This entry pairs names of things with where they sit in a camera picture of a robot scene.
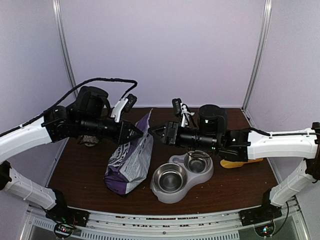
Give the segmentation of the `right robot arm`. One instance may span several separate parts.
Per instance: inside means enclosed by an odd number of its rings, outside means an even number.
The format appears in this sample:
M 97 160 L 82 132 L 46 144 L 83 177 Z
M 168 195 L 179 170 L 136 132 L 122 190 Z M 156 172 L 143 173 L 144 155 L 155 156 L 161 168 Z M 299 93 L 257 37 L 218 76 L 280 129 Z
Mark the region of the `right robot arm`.
M 268 220 L 276 208 L 309 183 L 320 180 L 320 124 L 294 131 L 267 132 L 253 127 L 228 130 L 227 111 L 206 104 L 198 110 L 197 126 L 190 128 L 175 121 L 150 127 L 148 133 L 164 145 L 213 151 L 229 162 L 248 162 L 263 158 L 302 158 L 295 171 L 263 195 L 256 210 L 259 220 Z

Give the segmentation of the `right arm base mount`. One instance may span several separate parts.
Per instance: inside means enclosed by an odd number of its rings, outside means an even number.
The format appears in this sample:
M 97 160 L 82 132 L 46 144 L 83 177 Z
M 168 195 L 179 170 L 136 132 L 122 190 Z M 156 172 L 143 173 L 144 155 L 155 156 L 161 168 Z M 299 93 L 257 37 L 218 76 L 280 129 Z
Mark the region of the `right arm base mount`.
M 276 233 L 275 219 L 283 214 L 281 209 L 263 209 L 260 207 L 241 210 L 239 218 L 242 226 L 253 225 L 254 232 L 262 238 L 272 237 Z

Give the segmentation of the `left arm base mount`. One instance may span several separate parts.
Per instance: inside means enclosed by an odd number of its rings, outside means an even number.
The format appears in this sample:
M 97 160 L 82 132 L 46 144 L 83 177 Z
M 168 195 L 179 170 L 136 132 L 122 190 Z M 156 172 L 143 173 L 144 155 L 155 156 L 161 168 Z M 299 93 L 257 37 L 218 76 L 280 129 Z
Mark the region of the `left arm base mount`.
M 65 240 L 71 237 L 72 234 L 79 232 L 79 227 L 86 227 L 90 216 L 88 211 L 69 207 L 63 212 L 44 208 L 43 211 L 45 212 L 45 217 L 55 223 L 53 233 L 59 240 Z

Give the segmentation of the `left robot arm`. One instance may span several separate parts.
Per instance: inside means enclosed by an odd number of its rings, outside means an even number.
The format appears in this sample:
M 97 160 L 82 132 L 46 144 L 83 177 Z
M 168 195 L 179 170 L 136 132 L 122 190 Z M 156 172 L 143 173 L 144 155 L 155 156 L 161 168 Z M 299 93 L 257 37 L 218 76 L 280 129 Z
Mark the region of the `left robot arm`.
M 0 136 L 0 189 L 33 202 L 61 222 L 72 218 L 61 192 L 41 186 L 18 173 L 8 159 L 37 146 L 56 143 L 66 138 L 91 136 L 109 139 L 121 145 L 143 136 L 129 121 L 121 119 L 131 110 L 137 97 L 129 94 L 110 108 L 109 94 L 93 86 L 80 88 L 76 100 L 67 107 L 57 105 L 31 123 L 22 124 Z

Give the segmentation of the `purple pet food bag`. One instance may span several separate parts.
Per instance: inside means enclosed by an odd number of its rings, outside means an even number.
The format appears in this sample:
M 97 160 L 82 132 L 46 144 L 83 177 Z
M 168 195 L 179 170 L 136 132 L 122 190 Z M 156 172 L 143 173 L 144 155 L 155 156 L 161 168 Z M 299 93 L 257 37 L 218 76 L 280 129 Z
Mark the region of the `purple pet food bag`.
M 150 110 L 135 124 L 142 137 L 119 145 L 108 160 L 103 180 L 120 196 L 129 194 L 147 178 L 154 145 L 154 137 L 148 133 L 151 114 Z

